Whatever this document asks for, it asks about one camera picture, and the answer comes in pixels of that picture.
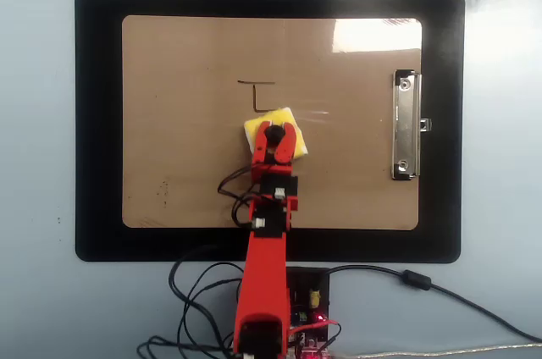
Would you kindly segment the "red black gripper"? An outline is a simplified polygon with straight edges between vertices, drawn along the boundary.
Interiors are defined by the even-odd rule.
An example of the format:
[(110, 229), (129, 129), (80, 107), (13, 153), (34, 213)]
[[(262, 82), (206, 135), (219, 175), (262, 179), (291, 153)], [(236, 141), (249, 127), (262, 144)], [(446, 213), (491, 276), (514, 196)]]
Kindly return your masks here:
[(292, 161), (296, 150), (296, 129), (291, 123), (281, 127), (279, 142), (274, 154), (267, 153), (266, 130), (270, 121), (263, 121), (254, 141), (252, 156), (252, 183), (259, 186), (259, 193), (273, 199), (298, 195), (298, 177), (293, 174)]

